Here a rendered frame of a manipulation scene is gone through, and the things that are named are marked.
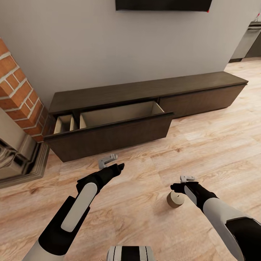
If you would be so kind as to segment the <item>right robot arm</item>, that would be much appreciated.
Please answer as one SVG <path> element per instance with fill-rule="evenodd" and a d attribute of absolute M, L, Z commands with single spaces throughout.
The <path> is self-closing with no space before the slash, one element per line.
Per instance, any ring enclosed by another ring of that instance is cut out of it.
<path fill-rule="evenodd" d="M 261 224 L 194 182 L 194 176 L 181 175 L 180 180 L 181 183 L 174 183 L 171 189 L 186 194 L 201 209 L 234 258 L 261 261 Z"/>

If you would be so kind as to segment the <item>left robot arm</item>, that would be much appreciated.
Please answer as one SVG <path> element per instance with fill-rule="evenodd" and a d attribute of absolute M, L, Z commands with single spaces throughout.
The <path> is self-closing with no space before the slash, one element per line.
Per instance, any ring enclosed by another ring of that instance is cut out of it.
<path fill-rule="evenodd" d="M 22 261 L 62 261 L 84 222 L 90 204 L 100 190 L 121 174 L 125 164 L 106 165 L 117 160 L 110 154 L 98 161 L 98 172 L 79 179 L 78 195 L 69 196 Z"/>

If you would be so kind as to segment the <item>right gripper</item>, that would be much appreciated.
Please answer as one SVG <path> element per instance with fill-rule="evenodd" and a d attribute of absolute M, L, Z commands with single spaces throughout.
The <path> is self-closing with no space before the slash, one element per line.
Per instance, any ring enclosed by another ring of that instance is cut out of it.
<path fill-rule="evenodd" d="M 174 190 L 174 192 L 176 192 L 176 193 L 183 193 L 183 194 L 185 194 L 183 192 L 183 185 L 184 184 L 185 183 L 174 183 L 173 185 L 171 185 L 171 189 Z"/>

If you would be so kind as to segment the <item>pillar candle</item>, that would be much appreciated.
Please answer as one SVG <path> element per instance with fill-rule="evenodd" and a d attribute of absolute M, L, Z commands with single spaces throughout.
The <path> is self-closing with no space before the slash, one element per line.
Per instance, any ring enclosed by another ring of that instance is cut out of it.
<path fill-rule="evenodd" d="M 176 193 L 172 190 L 167 196 L 167 202 L 172 208 L 178 208 L 185 201 L 183 193 Z"/>

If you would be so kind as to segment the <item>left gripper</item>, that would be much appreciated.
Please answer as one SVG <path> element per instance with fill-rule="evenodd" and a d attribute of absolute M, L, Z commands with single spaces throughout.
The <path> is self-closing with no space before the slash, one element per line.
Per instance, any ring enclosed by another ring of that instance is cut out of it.
<path fill-rule="evenodd" d="M 114 164 L 112 166 L 103 168 L 103 169 L 101 169 L 98 172 L 103 172 L 103 173 L 106 174 L 106 176 L 107 176 L 107 183 L 108 183 L 112 178 L 114 178 L 116 176 L 119 176 L 121 174 L 121 170 L 124 169 L 124 166 L 125 166 L 124 163 L 120 164 L 120 165 Z"/>

